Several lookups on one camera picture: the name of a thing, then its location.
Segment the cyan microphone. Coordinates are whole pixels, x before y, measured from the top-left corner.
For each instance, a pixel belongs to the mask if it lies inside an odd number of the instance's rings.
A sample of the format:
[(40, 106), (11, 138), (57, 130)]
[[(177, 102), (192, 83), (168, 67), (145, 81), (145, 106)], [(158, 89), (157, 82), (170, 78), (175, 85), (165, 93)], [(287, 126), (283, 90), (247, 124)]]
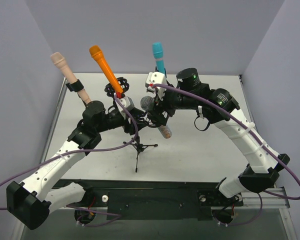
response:
[(163, 51), (163, 46), (160, 42), (155, 42), (152, 44), (152, 54), (155, 59), (156, 70), (166, 75), (166, 68), (163, 59), (164, 51)]

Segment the black tripod shock mount stand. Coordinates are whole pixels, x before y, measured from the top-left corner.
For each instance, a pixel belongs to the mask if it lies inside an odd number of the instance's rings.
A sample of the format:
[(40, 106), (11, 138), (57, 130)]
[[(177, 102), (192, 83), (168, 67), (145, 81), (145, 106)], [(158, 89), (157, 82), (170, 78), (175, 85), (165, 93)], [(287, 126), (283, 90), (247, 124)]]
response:
[[(137, 126), (138, 126), (138, 130), (141, 130), (142, 128), (149, 126), (150, 124), (145, 120), (146, 117), (146, 113), (141, 111), (140, 113), (134, 112), (132, 113), (133, 118), (135, 119)], [(133, 123), (129, 120), (126, 120), (124, 125), (123, 125), (123, 130), (125, 133), (130, 134), (131, 136), (133, 134), (136, 133), (135, 130), (133, 130)], [(136, 154), (136, 163), (135, 163), (135, 172), (138, 172), (138, 163), (139, 163), (139, 155), (140, 153), (144, 152), (145, 149), (149, 148), (149, 147), (153, 147), (156, 148), (158, 147), (158, 144), (143, 144), (141, 143), (141, 139), (140, 136), (138, 135), (135, 140), (133, 140), (131, 143), (129, 143), (128, 145), (131, 145), (134, 147), (134, 149), (136, 150), (137, 154)]]

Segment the silver glitter microphone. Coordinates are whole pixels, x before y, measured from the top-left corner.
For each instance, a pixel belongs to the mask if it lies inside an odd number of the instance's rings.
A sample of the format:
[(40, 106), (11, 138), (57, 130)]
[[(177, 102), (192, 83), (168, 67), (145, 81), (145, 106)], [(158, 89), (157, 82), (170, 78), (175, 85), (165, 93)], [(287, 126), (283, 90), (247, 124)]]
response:
[(167, 125), (163, 125), (164, 117), (159, 116), (159, 114), (155, 111), (155, 99), (150, 96), (144, 96), (140, 100), (140, 106), (143, 110), (147, 112), (148, 118), (155, 125), (155, 127), (159, 130), (161, 135), (165, 139), (169, 139), (172, 137), (172, 131)]

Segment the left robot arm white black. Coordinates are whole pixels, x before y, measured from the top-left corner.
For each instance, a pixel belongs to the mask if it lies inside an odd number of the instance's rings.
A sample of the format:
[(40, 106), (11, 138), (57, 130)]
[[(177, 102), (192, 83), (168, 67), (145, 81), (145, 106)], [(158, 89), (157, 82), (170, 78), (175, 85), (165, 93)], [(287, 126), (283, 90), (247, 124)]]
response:
[(7, 186), (7, 211), (30, 230), (35, 230), (55, 210), (72, 203), (89, 205), (93, 193), (79, 183), (72, 182), (57, 190), (52, 188), (96, 148), (102, 140), (102, 132), (122, 127), (125, 133), (136, 138), (138, 131), (146, 126), (145, 116), (145, 111), (136, 108), (128, 97), (114, 100), (110, 112), (106, 112), (101, 101), (88, 103), (77, 127), (55, 155), (21, 182), (13, 181)]

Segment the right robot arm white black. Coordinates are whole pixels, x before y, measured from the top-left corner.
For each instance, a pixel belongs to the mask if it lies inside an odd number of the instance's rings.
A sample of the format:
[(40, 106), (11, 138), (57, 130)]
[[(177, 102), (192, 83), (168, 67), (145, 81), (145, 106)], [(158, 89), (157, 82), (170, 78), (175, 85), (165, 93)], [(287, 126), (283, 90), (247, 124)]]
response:
[(287, 154), (279, 154), (267, 145), (248, 121), (238, 101), (225, 89), (210, 88), (200, 81), (196, 68), (187, 68), (177, 74), (176, 87), (168, 84), (161, 72), (150, 72), (145, 80), (148, 92), (155, 96), (146, 111), (156, 125), (165, 125), (176, 110), (195, 110), (198, 117), (207, 119), (208, 125), (221, 130), (239, 149), (248, 164), (245, 170), (233, 178), (224, 178), (213, 192), (214, 201), (226, 204), (242, 191), (260, 193), (272, 187), (279, 178), (283, 166), (288, 164)]

